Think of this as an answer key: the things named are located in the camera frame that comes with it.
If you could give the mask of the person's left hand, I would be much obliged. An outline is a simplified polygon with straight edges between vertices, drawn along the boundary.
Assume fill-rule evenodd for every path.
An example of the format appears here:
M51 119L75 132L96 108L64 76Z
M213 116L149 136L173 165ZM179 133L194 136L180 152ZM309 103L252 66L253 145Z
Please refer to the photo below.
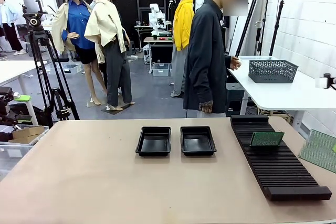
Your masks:
M238 57L235 57L235 56L230 57L230 67L229 68L232 71L238 70L241 67L241 65L242 65L242 63L239 61Z

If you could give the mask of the person's right hand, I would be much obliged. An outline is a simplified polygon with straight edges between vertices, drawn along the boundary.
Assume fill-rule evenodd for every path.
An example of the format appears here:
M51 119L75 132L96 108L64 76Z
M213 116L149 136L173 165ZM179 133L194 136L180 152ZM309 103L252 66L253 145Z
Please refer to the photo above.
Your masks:
M199 104L199 110L203 113L212 113L212 109L213 109L213 100Z

